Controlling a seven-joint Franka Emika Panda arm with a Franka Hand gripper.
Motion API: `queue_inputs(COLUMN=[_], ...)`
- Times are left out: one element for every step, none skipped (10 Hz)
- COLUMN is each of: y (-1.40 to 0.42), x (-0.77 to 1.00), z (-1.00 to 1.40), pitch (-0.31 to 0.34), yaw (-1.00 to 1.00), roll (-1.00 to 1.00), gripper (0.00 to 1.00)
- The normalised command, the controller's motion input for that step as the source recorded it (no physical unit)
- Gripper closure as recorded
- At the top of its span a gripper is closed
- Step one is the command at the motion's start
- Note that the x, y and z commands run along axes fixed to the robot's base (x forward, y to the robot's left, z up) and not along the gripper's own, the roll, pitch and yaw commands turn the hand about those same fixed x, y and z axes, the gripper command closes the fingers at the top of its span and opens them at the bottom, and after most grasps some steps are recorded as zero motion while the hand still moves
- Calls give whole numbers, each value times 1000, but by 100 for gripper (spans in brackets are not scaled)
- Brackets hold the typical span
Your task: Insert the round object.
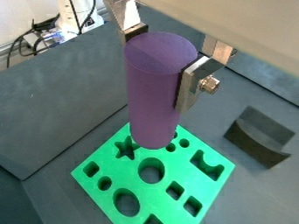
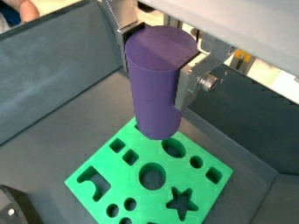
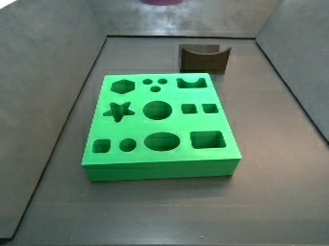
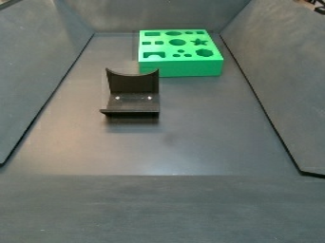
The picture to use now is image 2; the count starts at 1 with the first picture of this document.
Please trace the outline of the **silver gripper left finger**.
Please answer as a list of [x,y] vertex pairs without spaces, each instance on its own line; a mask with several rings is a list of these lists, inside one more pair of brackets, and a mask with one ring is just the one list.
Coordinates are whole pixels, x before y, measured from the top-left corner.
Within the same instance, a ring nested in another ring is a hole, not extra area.
[[123,68],[127,70],[126,42],[146,27],[146,23],[138,19],[134,0],[102,0],[102,3],[117,35]]

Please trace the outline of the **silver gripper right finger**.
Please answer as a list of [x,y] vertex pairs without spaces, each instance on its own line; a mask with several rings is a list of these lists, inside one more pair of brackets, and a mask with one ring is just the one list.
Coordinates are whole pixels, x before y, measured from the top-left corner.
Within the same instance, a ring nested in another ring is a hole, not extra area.
[[175,96],[175,107],[181,111],[185,111],[195,101],[201,89],[210,92],[215,88],[218,78],[211,71],[235,52],[235,47],[231,44],[210,34],[205,34],[202,37],[201,49],[209,54],[202,59],[190,60],[181,70]]

